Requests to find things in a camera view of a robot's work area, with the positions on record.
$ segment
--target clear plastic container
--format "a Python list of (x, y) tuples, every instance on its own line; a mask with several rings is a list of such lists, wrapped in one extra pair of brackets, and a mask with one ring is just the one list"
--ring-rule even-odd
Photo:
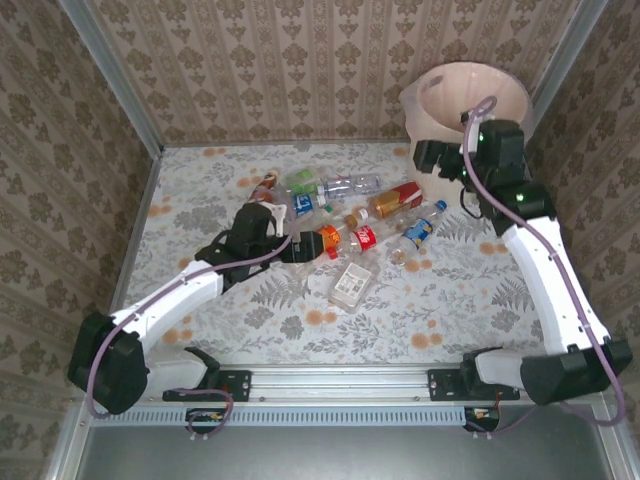
[(318, 194), (329, 199), (354, 195), (372, 195), (382, 189), (382, 180), (375, 173), (346, 175), (325, 180), (318, 185)]
[(421, 207), (417, 220), (389, 246), (388, 256), (391, 263), (404, 265), (415, 256), (422, 244), (440, 225), (446, 209), (447, 204), (442, 200), (435, 205)]
[(348, 313), (356, 313), (379, 273), (380, 265), (370, 255), (348, 259), (329, 288), (329, 301)]

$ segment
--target wire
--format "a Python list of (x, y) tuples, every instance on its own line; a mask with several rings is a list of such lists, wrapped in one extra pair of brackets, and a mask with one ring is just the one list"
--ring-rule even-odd
[(506, 427), (496, 428), (493, 432), (487, 432), (480, 425), (478, 425), (477, 423), (474, 423), (474, 422), (472, 422), (470, 420), (467, 420), (467, 425), (470, 425), (473, 428), (475, 428), (476, 430), (479, 430), (478, 432), (474, 432), (474, 433), (477, 433), (478, 435), (484, 435), (485, 437), (492, 437), (493, 435), (500, 435), (502, 433), (510, 432), (511, 430), (516, 428), (518, 425), (522, 424), (527, 418), (529, 418), (531, 416), (531, 414), (536, 411), (536, 408), (537, 408), (536, 405), (534, 405), (529, 410), (527, 410), (527, 412), (524, 415), (522, 415), (515, 422), (507, 425)]
[[(281, 195), (279, 192), (275, 190), (269, 190), (269, 191), (279, 201), (287, 204), (284, 195)], [(191, 280), (195, 280), (196, 278), (211, 272), (219, 272), (221, 270), (226, 270), (228, 268), (244, 267), (247, 265), (257, 265), (259, 263), (264, 262), (265, 260), (269, 260), (270, 258), (273, 258), (279, 255), (280, 252), (282, 252), (289, 245), (289, 243), (291, 243), (291, 240), (293, 239), (293, 235), (295, 234), (295, 228), (294, 228), (295, 217), (293, 215), (293, 210), (291, 208), (288, 208), (287, 210), (289, 211), (289, 221), (291, 222), (289, 235), (287, 235), (287, 238), (285, 239), (284, 243), (280, 245), (278, 248), (276, 248), (273, 252), (257, 258), (251, 258), (248, 260), (241, 260), (238, 262), (230, 262), (230, 263), (225, 263), (223, 265), (216, 265), (216, 266), (204, 268), (197, 272), (191, 273), (185, 276), (184, 278), (176, 280), (175, 282), (167, 285), (164, 289), (160, 290), (156, 295), (151, 297), (145, 303), (143, 303), (140, 307), (138, 307), (135, 311), (133, 311), (129, 316), (127, 316), (121, 323), (116, 325), (114, 329), (109, 332), (109, 334), (105, 337), (102, 344), (100, 344), (100, 348), (98, 348), (98, 351), (96, 352), (96, 356), (94, 357), (93, 362), (91, 363), (91, 368), (89, 369), (89, 378), (87, 380), (87, 394), (85, 396), (85, 405), (87, 406), (87, 410), (89, 411), (92, 417), (101, 420), (101, 419), (109, 418), (111, 416), (111, 414), (109, 413), (100, 413), (96, 410), (94, 399), (93, 399), (93, 392), (95, 389), (96, 377), (98, 375), (98, 368), (100, 367), (102, 358), (104, 357), (104, 354), (106, 353), (107, 349), (111, 345), (111, 342), (116, 338), (116, 336), (127, 325), (129, 325), (131, 322), (133, 322), (134, 320), (138, 319), (141, 315), (143, 315), (144, 312), (149, 307), (153, 306), (154, 304), (159, 302), (161, 299), (169, 295), (171, 292), (183, 286), (185, 283), (190, 282)]]
[[(220, 423), (218, 423), (218, 425), (213, 430), (206, 433), (207, 436), (215, 435), (216, 433), (220, 432), (220, 430), (222, 430), (222, 428), (229, 421), (229, 418), (231, 418), (231, 414), (233, 413), (234, 401), (233, 401), (233, 397), (229, 392), (225, 392), (224, 390), (218, 390), (216, 388), (206, 388), (202, 390), (187, 390), (185, 388), (177, 388), (173, 391), (179, 394), (184, 394), (184, 395), (220, 395), (227, 400), (227, 410), (224, 416), (222, 417), (222, 420), (220, 420)], [(189, 417), (187, 430), (189, 430), (189, 433), (191, 433), (191, 435), (200, 435), (200, 436), (205, 435), (205, 434), (199, 434), (193, 429), (193, 422), (195, 421), (195, 419), (198, 417), (202, 417), (204, 415), (206, 415), (206, 412), (203, 412), (201, 410), (198, 412), (193, 412)]]
[(473, 125), (476, 118), (484, 116), (491, 110), (493, 110), (497, 103), (498, 99), (495, 96), (487, 97), (482, 100), (469, 114), (469, 121), (467, 122), (467, 125), (465, 127), (464, 138), (462, 141), (462, 156), (464, 158), (465, 167), (467, 168), (467, 173), (471, 178), (471, 181), (475, 185), (478, 193), (482, 195), (497, 210), (511, 219), (514, 223), (531, 233), (531, 235), (533, 235), (547, 249), (547, 251), (549, 252), (549, 260), (555, 262), (558, 271), (560, 272), (560, 276), (562, 277), (562, 280), (567, 287), (567, 291), (569, 293), (569, 296), (571, 297), (571, 301), (576, 309), (576, 312), (578, 313), (578, 319), (580, 320), (580, 323), (582, 324), (582, 327), (584, 328), (584, 331), (587, 334), (587, 337), (589, 338), (589, 341), (591, 342), (591, 345), (593, 346), (593, 349), (595, 350), (600, 363), (602, 364), (602, 368), (604, 369), (607, 377), (609, 378), (609, 381), (611, 382), (611, 386), (615, 391), (618, 411), (616, 412), (616, 415), (610, 420), (598, 420), (591, 416), (585, 416), (582, 412), (578, 411), (572, 405), (567, 405), (566, 408), (571, 410), (576, 415), (582, 417), (589, 423), (601, 427), (612, 427), (620, 423), (624, 419), (625, 415), (625, 401), (622, 386), (620, 385), (620, 382), (613, 372), (611, 365), (609, 365), (607, 357), (605, 356), (600, 343), (598, 343), (598, 339), (591, 330), (589, 320), (587, 319), (584, 309), (582, 308), (582, 304), (580, 303), (580, 299), (578, 298), (578, 294), (573, 286), (573, 283), (571, 282), (571, 278), (569, 277), (569, 273), (567, 272), (564, 263), (560, 259), (558, 252), (553, 248), (553, 245), (551, 245), (551, 243), (540, 232), (529, 225), (522, 217), (513, 213), (506, 206), (500, 203), (493, 195), (491, 195), (489, 191), (484, 187), (484, 185), (482, 185), (482, 183), (478, 179), (478, 176), (476, 175), (476, 172), (473, 170), (471, 157), (469, 156), (469, 139), (471, 137), (471, 125)]
[(462, 187), (462, 190), (460, 190), (460, 206), (462, 207), (462, 209), (467, 212), (467, 214), (471, 217), (471, 218), (475, 218), (476, 220), (480, 220), (482, 218), (482, 213), (480, 214), (475, 214), (472, 213), (467, 206), (464, 204), (464, 192), (465, 192), (465, 187)]

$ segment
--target floral mat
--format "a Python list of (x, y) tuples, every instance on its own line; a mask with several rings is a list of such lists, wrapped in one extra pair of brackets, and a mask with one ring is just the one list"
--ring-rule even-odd
[[(325, 165), (406, 181), (404, 143), (175, 148), (164, 152), (127, 302), (175, 276), (228, 228), (267, 170)], [(363, 198), (347, 199), (351, 210)], [(457, 205), (417, 259), (381, 273), (356, 314), (327, 300), (342, 266), (321, 258), (306, 278), (288, 265), (236, 285), (185, 317), (156, 348), (194, 345), (223, 364), (457, 362), (492, 346), (542, 351), (542, 330), (513, 257), (491, 224)]]

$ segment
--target floral wallpaper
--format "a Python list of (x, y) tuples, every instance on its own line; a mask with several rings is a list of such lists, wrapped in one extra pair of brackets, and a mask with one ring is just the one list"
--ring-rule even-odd
[(455, 60), (533, 92), (579, 0), (89, 0), (165, 145), (405, 138)]
[(636, 361), (622, 376), (640, 439), (640, 9), (610, 1), (529, 143), (593, 306)]
[(46, 471), (150, 159), (55, 1), (0, 1), (0, 478)]
[[(173, 148), (163, 155), (133, 270), (128, 302), (173, 278), (228, 228), (270, 169), (293, 173), (377, 172), (388, 188), (406, 181), (406, 143), (297, 143), (292, 146)], [(345, 199), (347, 212), (365, 199)], [(540, 352), (542, 331), (524, 280), (489, 222), (451, 205), (415, 259), (381, 273), (348, 314), (327, 299), (344, 259), (309, 267), (276, 263), (169, 330), (157, 348), (195, 345), (223, 364), (457, 362), (496, 345)]]

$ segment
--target orange spot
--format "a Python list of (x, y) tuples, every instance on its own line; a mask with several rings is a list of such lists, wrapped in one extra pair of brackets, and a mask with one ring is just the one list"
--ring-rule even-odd
[(485, 255), (493, 255), (495, 253), (495, 248), (493, 247), (493, 244), (489, 242), (482, 242), (480, 244), (480, 251)]
[(318, 310), (311, 310), (307, 313), (307, 323), (309, 325), (320, 325), (322, 323), (322, 313)]
[(431, 335), (429, 340), (431, 340), (431, 343), (433, 343), (434, 345), (440, 345), (442, 343), (442, 335), (440, 335), (439, 333), (434, 333)]
[(424, 333), (414, 333), (411, 337), (411, 345), (418, 350), (424, 350), (429, 346), (429, 339)]
[(405, 263), (404, 269), (407, 272), (415, 273), (420, 270), (420, 264), (416, 260), (409, 260), (407, 263)]
[(149, 207), (149, 213), (147, 214), (147, 217), (153, 218), (153, 217), (157, 217), (159, 214), (160, 214), (160, 207), (158, 205), (151, 205)]
[(172, 328), (162, 336), (162, 341), (167, 345), (173, 345), (178, 341), (178, 331)]

